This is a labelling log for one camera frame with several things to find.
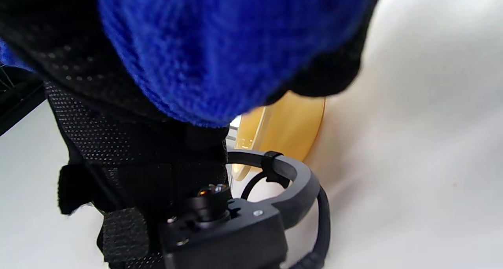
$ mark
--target black mount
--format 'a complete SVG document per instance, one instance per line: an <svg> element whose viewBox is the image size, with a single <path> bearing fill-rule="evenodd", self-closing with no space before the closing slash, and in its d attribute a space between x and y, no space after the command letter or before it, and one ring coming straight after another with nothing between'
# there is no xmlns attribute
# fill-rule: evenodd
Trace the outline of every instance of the black mount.
<svg viewBox="0 0 503 269"><path fill-rule="evenodd" d="M284 231L304 218L316 198L318 239L313 252L293 268L322 268L330 236L329 207L311 170L275 152L230 151L229 163L262 167L259 178L280 183L285 191L252 203L233 199L225 184L203 188L187 200L182 215L159 225L165 268L278 269L288 251Z"/></svg>

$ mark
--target metal bolt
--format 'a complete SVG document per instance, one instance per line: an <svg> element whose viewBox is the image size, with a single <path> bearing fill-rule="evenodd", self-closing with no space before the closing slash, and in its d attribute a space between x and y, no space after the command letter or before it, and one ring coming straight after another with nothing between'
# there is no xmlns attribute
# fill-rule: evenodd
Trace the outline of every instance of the metal bolt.
<svg viewBox="0 0 503 269"><path fill-rule="evenodd" d="M167 223L172 224L172 223L176 222L176 220L177 220L177 218L173 216L173 217L167 219Z"/></svg>
<svg viewBox="0 0 503 269"><path fill-rule="evenodd" d="M181 240L181 241L179 241L179 242L176 243L176 246L182 246L182 245L186 244L187 242L189 242L189 239Z"/></svg>

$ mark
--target black cable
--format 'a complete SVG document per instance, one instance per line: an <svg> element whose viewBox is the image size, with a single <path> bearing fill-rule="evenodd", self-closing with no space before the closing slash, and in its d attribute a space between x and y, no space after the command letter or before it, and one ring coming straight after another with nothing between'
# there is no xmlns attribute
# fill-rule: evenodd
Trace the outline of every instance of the black cable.
<svg viewBox="0 0 503 269"><path fill-rule="evenodd" d="M248 200L248 196L250 195L250 192L252 191L253 187L263 178L267 177L267 174L265 172L260 172L260 174L254 176L250 182L246 185L246 187L243 190L243 193L241 194L241 199L246 199Z"/></svg>
<svg viewBox="0 0 503 269"><path fill-rule="evenodd" d="M7 81L9 81L9 83L11 84L11 86L9 87L7 84L5 84L5 83L4 83L3 81L1 81L1 80L0 80L0 82L1 82L3 85L7 86L7 88L14 88L14 83L12 82L12 80L11 80L11 78L9 77L9 75L7 74L7 72L5 72L5 70L4 70L4 66L5 66L5 65L3 65L3 64L2 64L2 65L0 65L0 70L3 72L3 74L4 74L4 75L5 75L5 77L7 78Z"/></svg>
<svg viewBox="0 0 503 269"><path fill-rule="evenodd" d="M301 258L290 269L321 269L325 265L330 245L330 207L329 199L322 187L316 199L318 200L318 234L313 251Z"/></svg>

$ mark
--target screw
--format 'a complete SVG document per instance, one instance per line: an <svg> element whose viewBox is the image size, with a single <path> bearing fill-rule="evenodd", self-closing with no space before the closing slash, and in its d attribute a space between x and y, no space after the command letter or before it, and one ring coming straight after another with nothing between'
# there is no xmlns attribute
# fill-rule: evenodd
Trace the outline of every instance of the screw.
<svg viewBox="0 0 503 269"><path fill-rule="evenodd" d="M182 245L186 244L187 242L189 242L189 239L181 240L181 241L179 241L179 242L176 243L176 246L182 246Z"/></svg>

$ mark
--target black strap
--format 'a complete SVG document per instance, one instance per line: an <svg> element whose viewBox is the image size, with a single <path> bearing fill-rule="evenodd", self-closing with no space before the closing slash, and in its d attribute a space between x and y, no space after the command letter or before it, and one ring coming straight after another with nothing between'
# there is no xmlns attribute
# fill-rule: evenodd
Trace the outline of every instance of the black strap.
<svg viewBox="0 0 503 269"><path fill-rule="evenodd" d="M137 208L105 214L103 220L105 262L140 260L149 254L150 247L149 227Z"/></svg>
<svg viewBox="0 0 503 269"><path fill-rule="evenodd" d="M273 161L277 156L282 156L282 154L276 151L268 151L264 154L261 161L262 172L251 178L241 194L242 199L248 199L253 187L263 178L266 178L266 182L279 183L285 189L288 187L290 180L280 176L273 169Z"/></svg>
<svg viewBox="0 0 503 269"><path fill-rule="evenodd" d="M279 183L283 188L287 188L290 184L290 180L286 177L280 176L273 169L273 161L277 156L282 156L282 153L276 151L268 151L262 157L261 167L262 171L266 173L266 182L276 182Z"/></svg>
<svg viewBox="0 0 503 269"><path fill-rule="evenodd" d="M106 181L99 179L92 167L70 164L61 168L58 179L58 206L64 215L70 215L82 205L93 203L104 212L120 209L117 196Z"/></svg>

